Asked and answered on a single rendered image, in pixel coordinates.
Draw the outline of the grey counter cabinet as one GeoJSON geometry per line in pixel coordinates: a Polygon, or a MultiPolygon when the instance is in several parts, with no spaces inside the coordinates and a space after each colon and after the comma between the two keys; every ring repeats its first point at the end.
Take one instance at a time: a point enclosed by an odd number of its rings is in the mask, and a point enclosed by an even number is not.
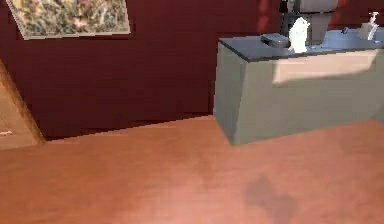
{"type": "Polygon", "coordinates": [[[384,124],[384,28],[329,30],[296,54],[259,36],[218,40],[213,115],[233,145],[374,119],[384,124]]]}

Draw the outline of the dark grey flat dish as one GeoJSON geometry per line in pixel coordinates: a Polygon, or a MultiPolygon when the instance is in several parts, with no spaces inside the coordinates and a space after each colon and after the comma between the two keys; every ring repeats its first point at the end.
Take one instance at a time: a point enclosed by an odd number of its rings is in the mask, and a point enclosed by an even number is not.
{"type": "Polygon", "coordinates": [[[261,41],[270,47],[288,48],[290,46],[290,40],[278,33],[263,34],[261,41]]]}

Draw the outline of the silver sink faucet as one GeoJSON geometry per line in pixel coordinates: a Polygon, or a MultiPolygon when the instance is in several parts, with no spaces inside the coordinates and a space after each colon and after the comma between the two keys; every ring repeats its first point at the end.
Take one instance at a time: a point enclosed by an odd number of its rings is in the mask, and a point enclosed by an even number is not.
{"type": "Polygon", "coordinates": [[[376,17],[379,12],[374,11],[370,13],[370,19],[366,23],[362,23],[358,30],[358,37],[364,40],[372,40],[373,36],[378,29],[379,25],[376,23],[376,17]]]}

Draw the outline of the framed floral wall picture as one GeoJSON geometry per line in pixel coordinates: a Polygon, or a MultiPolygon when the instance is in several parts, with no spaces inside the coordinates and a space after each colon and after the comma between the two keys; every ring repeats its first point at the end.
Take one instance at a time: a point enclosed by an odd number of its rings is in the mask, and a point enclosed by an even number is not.
{"type": "Polygon", "coordinates": [[[24,40],[130,34],[125,0],[5,0],[24,40]]]}

